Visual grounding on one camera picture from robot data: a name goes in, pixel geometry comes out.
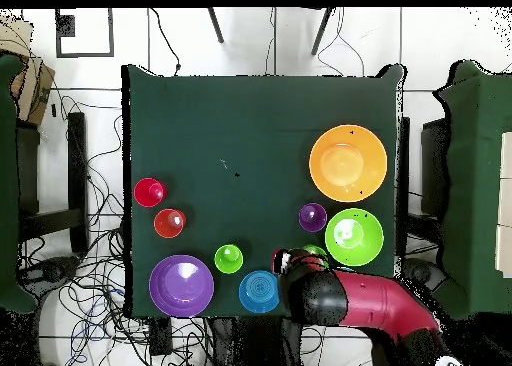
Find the purple bowl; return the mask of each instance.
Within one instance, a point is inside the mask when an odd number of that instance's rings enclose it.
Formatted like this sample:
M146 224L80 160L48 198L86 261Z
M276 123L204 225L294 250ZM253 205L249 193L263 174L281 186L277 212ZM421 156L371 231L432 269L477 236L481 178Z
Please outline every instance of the purple bowl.
M151 272L149 294L166 315L188 318L210 303L213 277L208 267L193 256L169 256Z
M318 203L307 203L300 209L299 223L309 232L320 231L327 222L327 212Z

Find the red bowl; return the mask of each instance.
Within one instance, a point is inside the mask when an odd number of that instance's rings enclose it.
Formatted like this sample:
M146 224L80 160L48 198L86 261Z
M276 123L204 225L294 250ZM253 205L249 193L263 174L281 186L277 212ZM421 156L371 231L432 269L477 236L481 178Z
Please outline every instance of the red bowl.
M166 186L154 178L143 178L133 189L135 201L142 207L154 207L167 195Z
M186 220L181 210L163 209L155 216L153 226L162 238L174 238L182 231Z

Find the bowl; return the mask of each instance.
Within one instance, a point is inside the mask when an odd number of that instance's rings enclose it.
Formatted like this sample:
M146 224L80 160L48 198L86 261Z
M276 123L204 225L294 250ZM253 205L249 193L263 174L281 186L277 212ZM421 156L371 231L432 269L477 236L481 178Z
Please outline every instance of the bowl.
M327 197L356 202L372 195L386 176L386 150L377 136L357 125L323 133L309 156L309 172Z
M156 214L153 227L162 238L174 238L183 230L186 220L181 210L163 209Z
M135 184L133 197L142 207L154 207L167 195L166 186L154 178L142 178Z
M232 274L242 267L244 257L236 245L226 244L215 252L214 262L219 271Z
M213 297L213 277L199 259L188 255L160 261L149 278L149 294L155 306L175 317L201 313Z
M252 313L267 313L279 304L277 278L267 271L246 275L238 289L240 303Z
M346 266L371 262L382 249L384 233L378 219L363 209L345 209L332 217L325 230L330 255Z
M299 210L299 224L308 232L318 232L327 222L327 212L318 203L307 203Z

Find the orange plate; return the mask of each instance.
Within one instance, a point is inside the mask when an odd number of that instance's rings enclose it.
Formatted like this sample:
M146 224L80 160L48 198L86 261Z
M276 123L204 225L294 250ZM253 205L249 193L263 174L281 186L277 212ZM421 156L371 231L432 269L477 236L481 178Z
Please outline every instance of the orange plate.
M336 201L352 203L372 195L384 181L386 169L384 146L373 132L357 125L329 129L309 156L313 182Z

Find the light green bowl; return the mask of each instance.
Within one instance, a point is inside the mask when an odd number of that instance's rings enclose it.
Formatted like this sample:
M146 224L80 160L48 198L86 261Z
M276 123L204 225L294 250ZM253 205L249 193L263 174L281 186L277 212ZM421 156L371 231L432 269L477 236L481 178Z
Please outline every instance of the light green bowl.
M375 216L363 209L346 209L327 224L325 245L338 262L347 266L363 266L377 257L384 233Z
M222 273L235 273L242 267L244 257L240 249L234 244L226 244L215 253L215 266Z

